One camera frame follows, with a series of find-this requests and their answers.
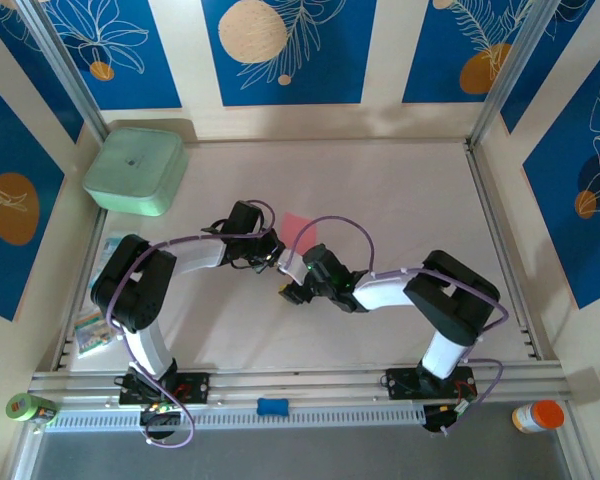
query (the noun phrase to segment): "orange cap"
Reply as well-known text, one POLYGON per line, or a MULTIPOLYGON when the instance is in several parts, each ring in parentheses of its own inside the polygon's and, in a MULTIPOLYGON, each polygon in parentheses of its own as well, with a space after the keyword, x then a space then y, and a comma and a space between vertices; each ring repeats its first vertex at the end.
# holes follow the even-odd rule
POLYGON ((540 400, 531 409, 533 419, 542 428, 558 428, 564 423, 564 412, 553 400, 540 400))

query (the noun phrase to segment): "gray floor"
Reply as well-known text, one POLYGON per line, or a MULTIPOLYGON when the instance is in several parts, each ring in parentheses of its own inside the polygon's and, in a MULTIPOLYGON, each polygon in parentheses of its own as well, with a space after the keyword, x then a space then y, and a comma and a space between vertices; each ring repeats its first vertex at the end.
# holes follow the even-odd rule
POLYGON ((570 478, 554 433, 524 435, 512 405, 480 407, 449 438, 422 427, 199 431, 163 450, 139 433, 45 435, 36 480, 570 478))

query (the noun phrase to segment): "green lid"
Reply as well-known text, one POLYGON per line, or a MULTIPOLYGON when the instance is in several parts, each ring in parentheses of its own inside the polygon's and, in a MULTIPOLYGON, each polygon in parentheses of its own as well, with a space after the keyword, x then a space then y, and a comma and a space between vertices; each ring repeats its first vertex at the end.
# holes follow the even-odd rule
POLYGON ((5 411, 7 417, 19 422, 26 422, 36 413, 38 409, 37 399, 28 393, 19 393, 11 397, 7 402, 5 411))

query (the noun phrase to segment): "green tape roll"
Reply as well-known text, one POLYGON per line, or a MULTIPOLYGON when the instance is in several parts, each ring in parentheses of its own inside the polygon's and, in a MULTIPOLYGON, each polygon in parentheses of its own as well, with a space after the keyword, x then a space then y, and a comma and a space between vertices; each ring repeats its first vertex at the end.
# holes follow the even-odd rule
POLYGON ((7 402, 5 412, 17 422, 49 423, 56 417, 58 407, 46 398, 19 393, 7 402))

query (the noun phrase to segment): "mint green container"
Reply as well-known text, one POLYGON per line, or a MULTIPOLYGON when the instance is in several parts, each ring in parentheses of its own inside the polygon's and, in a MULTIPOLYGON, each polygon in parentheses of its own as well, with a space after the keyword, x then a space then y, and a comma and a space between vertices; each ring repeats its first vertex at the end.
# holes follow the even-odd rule
POLYGON ((102 208, 158 216, 171 206, 188 160, 175 133, 121 128, 107 137, 82 185, 102 208))

